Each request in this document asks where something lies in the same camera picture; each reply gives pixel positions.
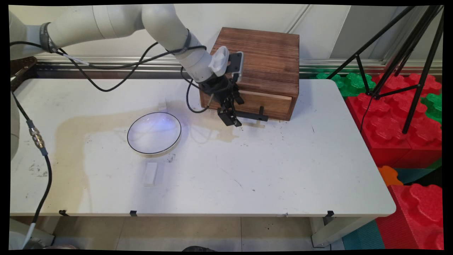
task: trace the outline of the table leg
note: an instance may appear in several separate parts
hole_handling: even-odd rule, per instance
[[[336,240],[360,228],[376,217],[337,217],[327,225],[321,224],[322,217],[310,218],[313,247],[326,247]]]

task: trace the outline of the white eraser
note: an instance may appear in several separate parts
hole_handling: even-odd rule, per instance
[[[144,186],[154,186],[157,175],[157,163],[148,162],[145,168],[145,174],[143,175]]]

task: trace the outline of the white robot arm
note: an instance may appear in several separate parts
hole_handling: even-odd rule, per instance
[[[146,31],[167,50],[184,48],[189,31],[179,20],[173,4],[93,5],[69,8],[54,22],[42,26],[24,25],[9,12],[10,42],[27,41],[49,47],[49,51],[81,42],[126,37]],[[190,33],[190,45],[201,45]],[[13,45],[10,59],[20,59],[44,52],[31,45]],[[208,67],[210,54],[203,49],[175,54],[188,74],[201,83],[213,75]]]
[[[200,90],[211,95],[211,100],[219,102],[221,108],[217,109],[217,114],[220,119],[227,126],[241,126],[236,118],[241,112],[235,111],[234,102],[244,103],[236,84],[241,79],[243,53],[230,55],[225,46],[213,56],[203,48],[188,49],[201,46],[201,43],[179,20],[173,4],[75,6],[54,22],[41,26],[24,25],[11,12],[9,20],[11,60],[45,51],[56,53],[59,48],[81,42],[126,37],[146,29],[167,51],[181,49],[174,53],[175,58],[199,84]],[[227,78],[225,73],[231,73],[232,78]],[[267,119],[266,116],[250,113],[241,117]],[[42,138],[39,133],[36,134],[37,131],[32,131],[36,128],[30,124],[29,128],[36,146],[42,149]],[[11,94],[11,159],[17,150],[18,141],[19,113]]]

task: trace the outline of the black border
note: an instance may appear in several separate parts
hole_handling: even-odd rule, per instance
[[[137,122],[137,120],[139,120],[139,119],[145,117],[146,115],[151,115],[151,114],[154,114],[154,113],[148,113],[148,114],[145,114],[145,115],[143,115],[142,117],[136,119],[136,120],[134,121],[134,123],[132,123],[132,125],[129,127],[129,130],[127,131],[127,136],[126,136],[126,138],[127,138],[127,143],[128,143],[129,146],[130,146],[134,151],[136,151],[136,152],[139,152],[139,151],[137,151],[136,149],[134,149],[134,148],[131,146],[131,144],[129,143],[129,131],[130,131],[130,128]],[[161,152],[164,152],[164,151],[170,149],[170,148],[171,148],[171,147],[179,140],[179,138],[181,137],[181,132],[182,132],[182,130],[183,130],[183,129],[182,129],[181,122],[180,122],[180,121],[178,120],[178,118],[176,118],[173,114],[171,114],[171,113],[165,113],[165,114],[168,114],[168,115],[173,116],[173,118],[175,118],[175,119],[178,121],[178,123],[179,123],[179,136],[178,136],[178,138],[176,139],[176,141],[174,141],[174,143],[173,143],[172,145],[170,145],[170,147],[168,147],[168,148],[166,148],[166,149],[164,149],[164,150],[162,150],[162,151],[160,151],[160,152],[153,152],[153,153],[139,152],[139,153],[147,154],[147,155],[152,155],[152,154],[161,153]]]

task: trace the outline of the cable connector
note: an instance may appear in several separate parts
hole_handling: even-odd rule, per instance
[[[36,147],[41,151],[42,155],[47,155],[46,145],[44,143],[43,137],[39,133],[39,130],[34,126],[33,121],[31,119],[27,120],[27,125],[29,127],[30,136],[33,139],[34,144]]]

